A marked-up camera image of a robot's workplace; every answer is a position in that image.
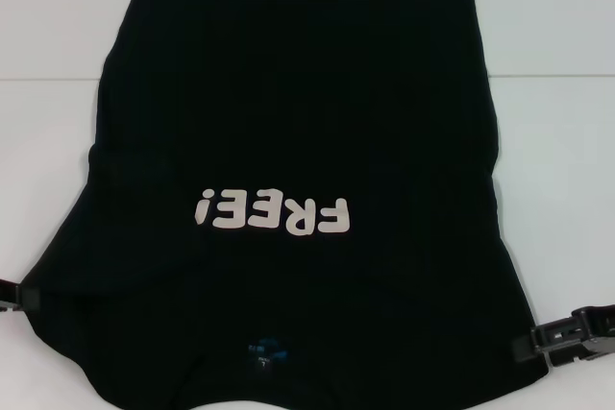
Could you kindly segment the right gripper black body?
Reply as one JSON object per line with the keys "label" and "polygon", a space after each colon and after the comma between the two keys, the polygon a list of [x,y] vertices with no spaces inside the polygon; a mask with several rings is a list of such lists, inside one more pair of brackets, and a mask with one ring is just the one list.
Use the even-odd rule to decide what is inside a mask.
{"label": "right gripper black body", "polygon": [[590,361],[615,353],[615,304],[584,306],[574,311],[583,332],[581,345]]}

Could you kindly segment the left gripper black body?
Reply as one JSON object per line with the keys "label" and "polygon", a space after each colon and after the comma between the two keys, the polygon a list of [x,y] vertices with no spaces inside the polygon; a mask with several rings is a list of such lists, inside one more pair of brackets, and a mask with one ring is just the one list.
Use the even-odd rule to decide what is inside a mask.
{"label": "left gripper black body", "polygon": [[20,310],[20,287],[18,283],[0,278],[0,313]]}

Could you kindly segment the black shirt with FREE print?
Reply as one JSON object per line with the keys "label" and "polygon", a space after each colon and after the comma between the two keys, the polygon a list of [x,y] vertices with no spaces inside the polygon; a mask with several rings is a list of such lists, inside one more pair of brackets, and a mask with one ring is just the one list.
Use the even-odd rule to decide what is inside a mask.
{"label": "black shirt with FREE print", "polygon": [[131,0],[28,321],[121,410],[466,410],[546,375],[475,0]]}

